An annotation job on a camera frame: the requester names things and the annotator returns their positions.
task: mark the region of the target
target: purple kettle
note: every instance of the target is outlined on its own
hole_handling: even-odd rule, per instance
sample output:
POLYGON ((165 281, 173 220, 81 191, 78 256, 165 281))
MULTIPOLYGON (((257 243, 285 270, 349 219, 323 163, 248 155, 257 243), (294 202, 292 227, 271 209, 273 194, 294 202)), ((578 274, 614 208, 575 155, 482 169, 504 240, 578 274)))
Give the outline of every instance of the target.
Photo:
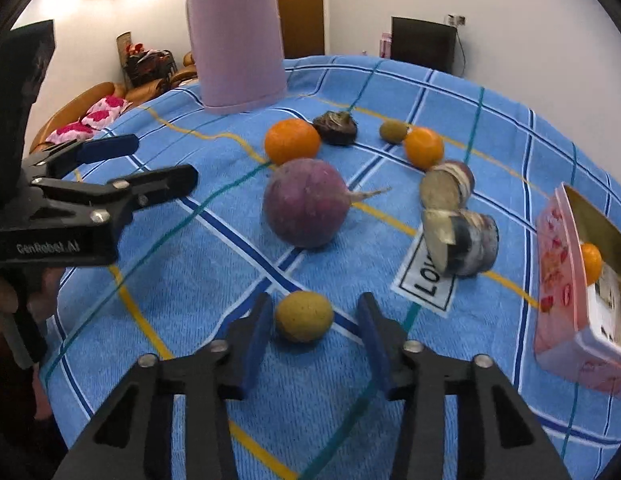
POLYGON ((187 0, 186 13, 208 112, 245 112, 284 97, 277 0, 187 0))

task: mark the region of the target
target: brown leather sofa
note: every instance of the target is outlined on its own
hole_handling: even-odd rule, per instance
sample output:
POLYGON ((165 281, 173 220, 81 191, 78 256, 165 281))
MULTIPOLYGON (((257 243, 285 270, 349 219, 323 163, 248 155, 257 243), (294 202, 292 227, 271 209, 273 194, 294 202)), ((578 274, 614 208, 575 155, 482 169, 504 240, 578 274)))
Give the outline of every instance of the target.
POLYGON ((126 87, 119 83, 100 83, 75 97, 71 102, 65 105, 65 107, 57 111, 34 137, 30 147, 30 153, 38 152, 52 146, 50 142, 46 142, 50 134, 57 128, 66 126, 66 124, 80 121, 85 117, 88 109, 104 97, 114 95, 130 101, 132 105, 126 109, 126 111, 128 111, 146 101, 155 99, 155 97, 162 95, 167 89, 168 83, 164 79, 157 79, 139 88, 133 88, 130 91, 126 91, 126 87))
POLYGON ((184 67, 175 72, 170 78, 170 87, 177 88, 184 81, 197 77, 197 67, 194 65, 193 53, 184 56, 184 67))

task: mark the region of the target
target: brown door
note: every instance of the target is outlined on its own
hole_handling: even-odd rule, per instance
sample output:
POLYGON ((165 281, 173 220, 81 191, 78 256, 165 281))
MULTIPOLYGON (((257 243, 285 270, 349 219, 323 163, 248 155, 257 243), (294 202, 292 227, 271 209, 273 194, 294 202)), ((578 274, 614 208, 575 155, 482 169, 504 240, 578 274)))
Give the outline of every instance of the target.
POLYGON ((284 56, 324 54, 324 0, 277 0, 284 56))

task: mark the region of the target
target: wall socket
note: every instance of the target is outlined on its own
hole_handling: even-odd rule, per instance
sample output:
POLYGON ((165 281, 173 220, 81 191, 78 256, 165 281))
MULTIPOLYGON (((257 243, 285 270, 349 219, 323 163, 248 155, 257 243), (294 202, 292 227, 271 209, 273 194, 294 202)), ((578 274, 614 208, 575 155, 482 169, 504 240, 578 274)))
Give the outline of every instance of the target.
POLYGON ((463 27, 466 25, 466 16, 462 16, 461 14, 448 14, 444 23, 451 27, 463 27))

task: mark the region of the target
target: purple beet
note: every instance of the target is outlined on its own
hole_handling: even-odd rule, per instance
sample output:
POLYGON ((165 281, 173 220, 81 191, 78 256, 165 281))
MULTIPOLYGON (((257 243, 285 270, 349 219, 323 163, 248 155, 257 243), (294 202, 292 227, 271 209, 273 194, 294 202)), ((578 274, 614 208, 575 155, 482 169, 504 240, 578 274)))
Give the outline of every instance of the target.
POLYGON ((329 163, 296 158, 271 175, 262 208, 268 225, 284 242, 311 249, 332 240, 353 202, 384 191, 353 192, 329 163))

